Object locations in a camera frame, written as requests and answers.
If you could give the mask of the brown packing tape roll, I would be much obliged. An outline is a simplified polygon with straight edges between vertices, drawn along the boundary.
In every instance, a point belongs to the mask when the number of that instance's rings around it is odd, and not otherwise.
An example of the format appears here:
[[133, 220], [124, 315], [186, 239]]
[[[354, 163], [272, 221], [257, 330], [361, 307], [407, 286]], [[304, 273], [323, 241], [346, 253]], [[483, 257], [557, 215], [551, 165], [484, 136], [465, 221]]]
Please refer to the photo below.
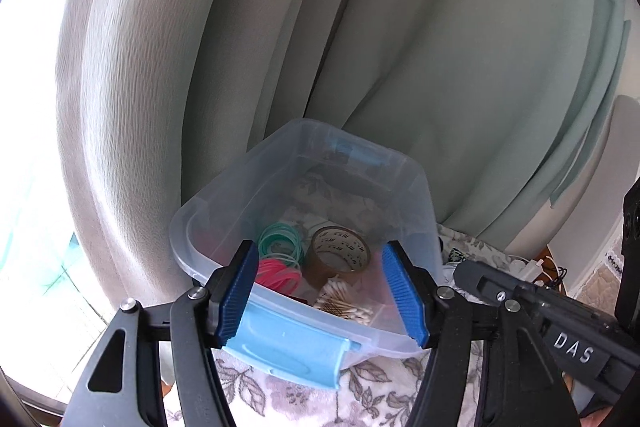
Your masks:
[[313, 288], [320, 289], [332, 277], [357, 282], [371, 262], [367, 243], [356, 232], [329, 225], [311, 236], [302, 263], [302, 274]]

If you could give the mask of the clear plastic storage bin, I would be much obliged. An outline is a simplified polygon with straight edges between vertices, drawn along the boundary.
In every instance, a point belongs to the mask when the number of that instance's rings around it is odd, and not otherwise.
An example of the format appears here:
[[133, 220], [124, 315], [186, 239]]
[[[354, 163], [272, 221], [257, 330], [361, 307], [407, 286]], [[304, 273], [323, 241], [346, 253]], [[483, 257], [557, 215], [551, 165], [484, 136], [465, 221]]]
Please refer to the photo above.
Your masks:
[[418, 352], [402, 324], [381, 267], [381, 251], [398, 241], [418, 267], [442, 279], [434, 209], [422, 167], [408, 156], [322, 122], [286, 124], [232, 162], [188, 200], [169, 225], [175, 259], [204, 282], [244, 239], [256, 241], [273, 223], [298, 231], [305, 246], [330, 225], [354, 231], [371, 261], [358, 291], [381, 305], [368, 326], [311, 305], [314, 288], [301, 283], [294, 298], [256, 286], [247, 309], [274, 314], [359, 343], [360, 357], [407, 358]]

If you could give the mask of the pink rubber bands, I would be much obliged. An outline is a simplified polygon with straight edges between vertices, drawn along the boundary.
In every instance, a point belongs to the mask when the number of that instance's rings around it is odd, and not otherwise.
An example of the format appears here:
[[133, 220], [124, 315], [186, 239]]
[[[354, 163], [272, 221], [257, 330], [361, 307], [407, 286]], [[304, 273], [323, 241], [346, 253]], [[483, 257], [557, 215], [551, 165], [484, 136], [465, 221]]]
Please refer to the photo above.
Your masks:
[[292, 295], [302, 280], [295, 267], [277, 259], [262, 259], [258, 263], [255, 282], [282, 295]]

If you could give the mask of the cotton swabs bundle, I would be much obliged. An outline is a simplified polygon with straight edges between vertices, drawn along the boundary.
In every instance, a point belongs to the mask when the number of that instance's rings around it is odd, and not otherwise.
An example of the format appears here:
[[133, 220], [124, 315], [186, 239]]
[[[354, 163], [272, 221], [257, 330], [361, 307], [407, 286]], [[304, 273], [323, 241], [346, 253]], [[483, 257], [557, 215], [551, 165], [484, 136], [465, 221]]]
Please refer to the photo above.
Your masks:
[[369, 326], [383, 308], [381, 303], [363, 296], [339, 277], [330, 277], [326, 281], [312, 306], [364, 326]]

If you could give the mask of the brown wooden headboard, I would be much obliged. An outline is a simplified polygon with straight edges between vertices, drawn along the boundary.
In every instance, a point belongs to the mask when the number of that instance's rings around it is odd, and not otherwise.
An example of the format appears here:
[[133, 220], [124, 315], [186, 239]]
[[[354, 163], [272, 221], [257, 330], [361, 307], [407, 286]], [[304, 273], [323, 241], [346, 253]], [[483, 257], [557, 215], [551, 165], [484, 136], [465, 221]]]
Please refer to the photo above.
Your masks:
[[567, 269], [556, 262], [549, 247], [544, 247], [538, 259], [542, 261], [542, 274], [538, 277], [538, 280], [542, 282], [544, 287], [552, 289], [552, 291], [557, 291], [561, 295], [565, 295], [566, 289], [564, 281], [568, 273]]

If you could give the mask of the white charger adapter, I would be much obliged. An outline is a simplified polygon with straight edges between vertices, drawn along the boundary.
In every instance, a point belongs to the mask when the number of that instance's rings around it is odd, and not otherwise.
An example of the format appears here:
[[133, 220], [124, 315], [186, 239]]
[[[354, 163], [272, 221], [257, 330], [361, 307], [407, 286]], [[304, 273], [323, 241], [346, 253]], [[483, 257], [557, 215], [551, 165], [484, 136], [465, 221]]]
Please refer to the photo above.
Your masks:
[[533, 282], [534, 280], [538, 279], [538, 277], [540, 277], [542, 273], [544, 273], [544, 268], [542, 267], [543, 263], [544, 260], [542, 259], [529, 260], [529, 262], [526, 263], [525, 267], [522, 268], [520, 272], [518, 272], [518, 278], [524, 282]]

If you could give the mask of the green curtain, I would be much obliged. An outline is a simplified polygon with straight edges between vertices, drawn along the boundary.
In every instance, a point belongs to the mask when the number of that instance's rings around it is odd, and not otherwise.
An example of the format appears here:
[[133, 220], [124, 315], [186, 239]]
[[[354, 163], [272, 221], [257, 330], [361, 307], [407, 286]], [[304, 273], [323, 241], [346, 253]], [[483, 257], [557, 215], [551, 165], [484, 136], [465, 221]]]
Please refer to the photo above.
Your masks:
[[107, 298], [181, 293], [174, 213], [299, 117], [410, 156], [440, 223], [508, 246], [597, 142], [625, 1], [67, 0], [58, 139]]

